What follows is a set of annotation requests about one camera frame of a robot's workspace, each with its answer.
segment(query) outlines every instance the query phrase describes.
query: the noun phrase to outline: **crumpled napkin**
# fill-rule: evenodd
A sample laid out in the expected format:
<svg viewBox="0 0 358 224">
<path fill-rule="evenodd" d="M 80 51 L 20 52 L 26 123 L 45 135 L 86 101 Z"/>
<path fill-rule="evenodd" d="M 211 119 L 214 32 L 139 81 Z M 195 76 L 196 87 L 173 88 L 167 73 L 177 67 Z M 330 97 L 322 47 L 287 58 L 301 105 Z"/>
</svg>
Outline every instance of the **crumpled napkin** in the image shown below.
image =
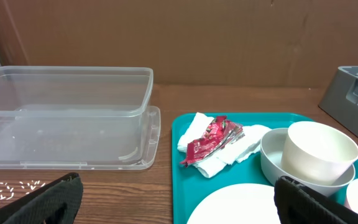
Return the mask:
<svg viewBox="0 0 358 224">
<path fill-rule="evenodd" d="M 208 117 L 202 113 L 196 113 L 194 120 L 191 122 L 186 133 L 180 137 L 178 150 L 187 151 L 187 144 L 192 140 L 200 138 L 206 128 L 214 118 Z M 262 125 L 244 126 L 242 130 L 245 136 L 232 144 L 228 144 L 224 149 L 214 152 L 208 158 L 193 164 L 203 176 L 211 178 L 219 171 L 223 170 L 226 165 L 232 165 L 234 161 L 241 163 L 251 154 L 260 151 L 260 139 L 271 129 Z"/>
</svg>

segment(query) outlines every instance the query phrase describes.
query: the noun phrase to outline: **cup rim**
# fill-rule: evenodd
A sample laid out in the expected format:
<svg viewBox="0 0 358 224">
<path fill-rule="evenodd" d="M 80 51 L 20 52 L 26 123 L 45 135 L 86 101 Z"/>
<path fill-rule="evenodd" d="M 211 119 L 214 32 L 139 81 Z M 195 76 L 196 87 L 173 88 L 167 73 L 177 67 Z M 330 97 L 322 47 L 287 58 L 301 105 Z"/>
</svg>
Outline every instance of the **cup rim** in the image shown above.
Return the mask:
<svg viewBox="0 0 358 224">
<path fill-rule="evenodd" d="M 347 138 L 348 140 L 351 141 L 351 143 L 353 143 L 353 145 L 356 147 L 357 149 L 357 155 L 355 156 L 355 158 L 353 159 L 348 159 L 346 161 L 334 161 L 334 160 L 330 160 L 330 159 L 323 159 L 323 158 L 320 158 L 320 157 L 317 157 L 317 156 L 314 156 L 312 154 L 310 154 L 309 152 L 307 152 L 306 150 L 302 149 L 299 145 L 297 145 L 297 143 L 293 140 L 293 138 L 290 136 L 290 128 L 293 124 L 296 124 L 296 123 L 313 123 L 313 124 L 317 124 L 317 125 L 320 125 L 324 128 L 328 128 L 334 132 L 337 132 L 339 133 L 341 136 L 344 136 L 345 138 Z M 353 163 L 354 161 L 358 160 L 358 145 L 356 144 L 356 142 L 350 138 L 348 135 L 346 135 L 345 133 L 343 133 L 342 131 L 336 129 L 336 128 L 333 128 L 331 126 L 328 126 L 327 124 L 323 124 L 323 123 L 319 123 L 319 122 L 315 122 L 315 121 L 299 121 L 299 122 L 294 122 L 290 125 L 290 127 L 288 127 L 288 132 L 287 132 L 287 136 L 288 138 L 291 140 L 291 142 L 297 146 L 298 149 L 302 150 L 304 153 L 306 153 L 307 155 L 311 156 L 311 157 L 314 157 L 315 159 L 319 159 L 321 161 L 325 161 L 325 162 L 331 162 L 333 164 L 347 164 L 347 163 Z"/>
<path fill-rule="evenodd" d="M 344 187 L 344 186 L 350 184 L 350 183 L 354 180 L 354 178 L 356 177 L 356 168 L 354 167 L 354 164 L 352 164 L 352 165 L 345 171 L 345 172 L 347 172 L 349 169 L 352 169 L 352 170 L 353 170 L 352 178 L 350 178 L 346 183 L 343 183 L 343 184 L 340 184 L 340 185 L 322 185 L 322 184 L 315 184 L 315 183 L 312 183 L 312 182 L 308 182 L 307 180 L 303 180 L 303 179 L 301 179 L 301 178 L 299 178 L 299 177 L 295 177 L 294 175 L 289 174 L 287 171 L 285 171 L 285 170 L 283 170 L 281 167 L 277 166 L 277 165 L 269 158 L 269 156 L 267 156 L 267 154 L 266 154 L 266 152 L 265 152 L 265 150 L 264 150 L 264 148 L 263 148 L 262 142 L 263 142 L 265 136 L 266 136 L 268 133 L 277 132 L 277 131 L 281 131 L 281 130 L 285 130 L 285 129 L 286 129 L 287 132 L 288 132 L 288 128 L 275 128 L 275 129 L 272 129 L 272 130 L 268 131 L 267 133 L 265 133 L 265 134 L 262 136 L 262 139 L 260 139 L 260 151 L 261 151 L 261 153 L 263 153 L 263 155 L 268 159 L 268 161 L 269 161 L 271 164 L 273 164 L 277 169 L 279 169 L 280 171 L 282 171 L 283 173 L 285 173 L 285 175 L 291 177 L 291 178 L 294 179 L 294 180 L 297 180 L 297 181 L 300 180 L 300 182 L 301 182 L 302 184 L 314 185 L 314 186 L 317 186 L 317 187 L 329 187 L 329 188 Z"/>
</svg>

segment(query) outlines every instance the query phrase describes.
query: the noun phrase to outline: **red wrapper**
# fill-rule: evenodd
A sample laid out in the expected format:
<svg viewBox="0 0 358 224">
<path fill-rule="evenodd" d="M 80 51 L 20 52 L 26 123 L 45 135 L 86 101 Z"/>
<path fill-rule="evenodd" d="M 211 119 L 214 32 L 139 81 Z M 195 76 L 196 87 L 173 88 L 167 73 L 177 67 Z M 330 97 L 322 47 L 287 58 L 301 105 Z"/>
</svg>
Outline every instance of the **red wrapper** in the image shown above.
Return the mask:
<svg viewBox="0 0 358 224">
<path fill-rule="evenodd" d="M 186 159 L 181 164 L 186 167 L 201 161 L 213 152 L 223 149 L 227 143 L 243 137 L 242 126 L 228 119 L 217 116 L 207 127 L 203 136 L 187 145 Z"/>
</svg>

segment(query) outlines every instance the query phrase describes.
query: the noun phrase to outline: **brown cardboard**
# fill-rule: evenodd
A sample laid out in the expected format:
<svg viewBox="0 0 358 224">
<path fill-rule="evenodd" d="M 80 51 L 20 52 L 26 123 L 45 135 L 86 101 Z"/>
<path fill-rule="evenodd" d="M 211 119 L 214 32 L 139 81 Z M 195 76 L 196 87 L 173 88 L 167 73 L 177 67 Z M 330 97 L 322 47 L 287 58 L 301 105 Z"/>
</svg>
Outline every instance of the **brown cardboard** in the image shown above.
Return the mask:
<svg viewBox="0 0 358 224">
<path fill-rule="evenodd" d="M 156 83 L 326 86 L 358 0 L 0 0 L 4 64 L 150 67 Z"/>
</svg>

